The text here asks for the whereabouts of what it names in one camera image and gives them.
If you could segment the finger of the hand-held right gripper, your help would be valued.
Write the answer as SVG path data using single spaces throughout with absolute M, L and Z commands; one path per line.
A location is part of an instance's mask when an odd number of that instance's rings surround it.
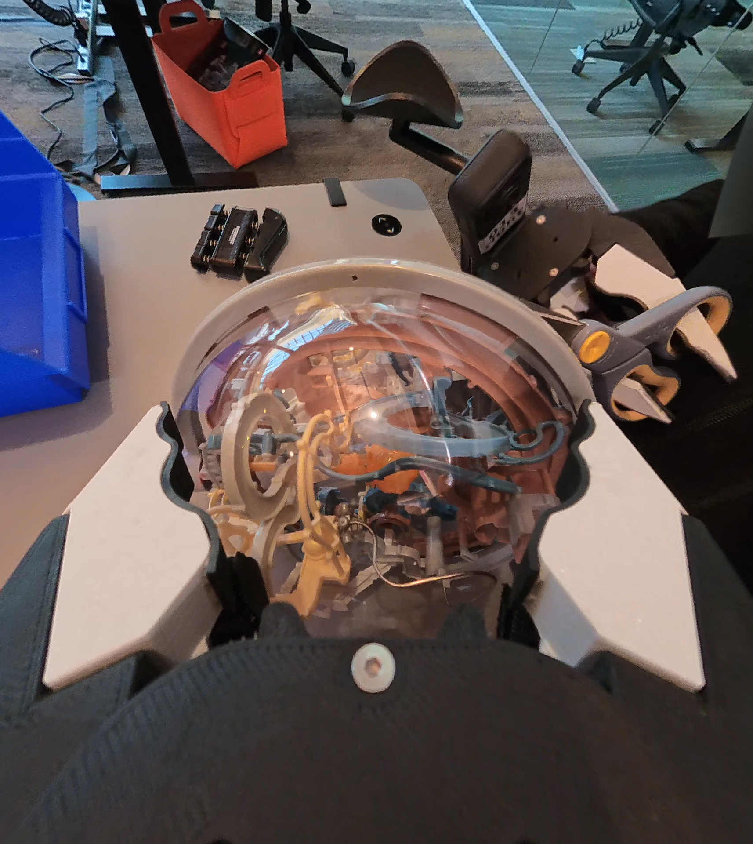
M 642 308 L 633 319 L 636 327 L 626 332 L 645 343 L 652 353 L 673 360 L 682 343 L 726 381 L 737 378 L 718 337 L 732 310 L 728 291 L 714 286 L 687 290 L 680 280 L 666 276 L 620 245 L 598 260 L 593 287 L 607 296 L 634 301 Z
M 644 384 L 618 384 L 614 389 L 614 414 L 625 421 L 654 419 L 670 424 L 672 419 Z

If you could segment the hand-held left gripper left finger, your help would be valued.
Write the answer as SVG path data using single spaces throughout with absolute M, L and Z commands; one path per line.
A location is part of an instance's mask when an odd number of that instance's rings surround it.
M 59 690 L 131 655 L 166 663 L 248 636 L 264 605 L 254 560 L 226 555 L 166 403 L 69 504 L 43 683 Z

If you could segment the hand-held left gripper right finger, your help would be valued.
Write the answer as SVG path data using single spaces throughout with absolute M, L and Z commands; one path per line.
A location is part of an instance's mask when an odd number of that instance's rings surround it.
M 534 499 L 509 503 L 502 639 L 572 667 L 612 652 L 700 691 L 683 508 L 598 402 L 582 404 L 568 445 L 556 506 L 530 527 Z

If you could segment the grey and yellow scissors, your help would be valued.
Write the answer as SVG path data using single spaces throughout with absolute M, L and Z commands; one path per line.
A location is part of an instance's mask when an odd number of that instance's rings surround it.
M 561 334 L 581 366 L 591 374 L 593 392 L 618 420 L 672 417 L 667 405 L 680 387 L 678 375 L 659 360 L 677 355 L 673 339 L 708 362 L 727 382 L 737 372 L 719 339 L 731 314 L 731 297 L 714 286 L 696 287 L 674 295 L 624 322 L 603 323 L 565 316 L 529 303 L 529 307 Z

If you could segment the clear maze ball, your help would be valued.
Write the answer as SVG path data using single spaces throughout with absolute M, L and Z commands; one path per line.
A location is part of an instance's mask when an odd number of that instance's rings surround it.
M 173 382 L 227 554 L 319 637 L 501 626 L 556 492 L 586 370 L 555 317 L 457 271 L 319 262 L 199 324 Z

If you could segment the person's black jacket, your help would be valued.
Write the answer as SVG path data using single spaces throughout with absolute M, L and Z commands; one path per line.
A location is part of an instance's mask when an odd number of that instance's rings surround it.
M 688 513 L 703 522 L 753 596 L 753 234 L 711 239 L 724 181 L 620 217 L 656 242 L 685 287 L 732 298 L 720 341 L 738 378 L 727 383 L 698 356 L 673 366 L 681 389 L 673 422 L 641 422 L 628 436 Z

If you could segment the black office chair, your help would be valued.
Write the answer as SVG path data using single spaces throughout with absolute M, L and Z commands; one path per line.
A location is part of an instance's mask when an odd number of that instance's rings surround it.
M 618 76 L 586 105 L 596 115 L 603 98 L 623 83 L 635 87 L 648 82 L 665 118 L 687 90 L 667 57 L 692 47 L 699 55 L 698 33 L 712 28 L 744 30 L 753 20 L 751 11 L 737 1 L 631 1 L 636 20 L 580 47 L 572 73 L 580 76 L 589 59 L 617 62 Z

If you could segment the blue plastic bin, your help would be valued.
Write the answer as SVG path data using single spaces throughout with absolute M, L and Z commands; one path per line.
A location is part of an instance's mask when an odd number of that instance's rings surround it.
M 90 389 L 77 199 L 0 110 L 0 418 Z

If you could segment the black office chair base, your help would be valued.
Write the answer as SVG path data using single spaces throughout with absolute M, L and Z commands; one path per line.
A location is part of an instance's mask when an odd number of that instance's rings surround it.
M 341 73 L 346 79 L 350 79 L 354 75 L 356 66 L 355 61 L 350 58 L 348 48 L 296 26 L 288 1 L 279 3 L 277 18 L 274 18 L 273 5 L 274 2 L 272 1 L 255 2 L 256 17 L 267 23 L 266 27 L 255 31 L 255 36 L 268 47 L 269 54 L 282 69 L 292 72 L 293 59 L 298 57 L 330 90 L 340 97 L 343 89 L 321 64 L 314 50 L 340 56 L 342 58 Z

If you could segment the orange bag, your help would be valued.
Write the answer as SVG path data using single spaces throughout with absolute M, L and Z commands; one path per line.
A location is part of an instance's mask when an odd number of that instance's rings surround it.
M 187 125 L 238 168 L 287 145 L 280 68 L 268 47 L 197 2 L 164 4 L 152 44 Z

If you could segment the white power strip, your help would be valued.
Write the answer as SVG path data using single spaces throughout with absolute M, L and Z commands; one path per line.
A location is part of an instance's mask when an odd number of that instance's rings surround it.
M 84 77 L 92 77 L 97 56 L 99 2 L 75 1 L 74 13 L 78 41 L 77 71 Z

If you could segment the black metal post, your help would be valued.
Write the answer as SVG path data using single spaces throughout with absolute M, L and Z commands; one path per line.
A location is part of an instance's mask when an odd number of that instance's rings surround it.
M 192 173 L 137 3 L 105 1 L 104 6 L 166 173 L 106 175 L 101 192 L 120 197 L 258 187 L 250 171 Z

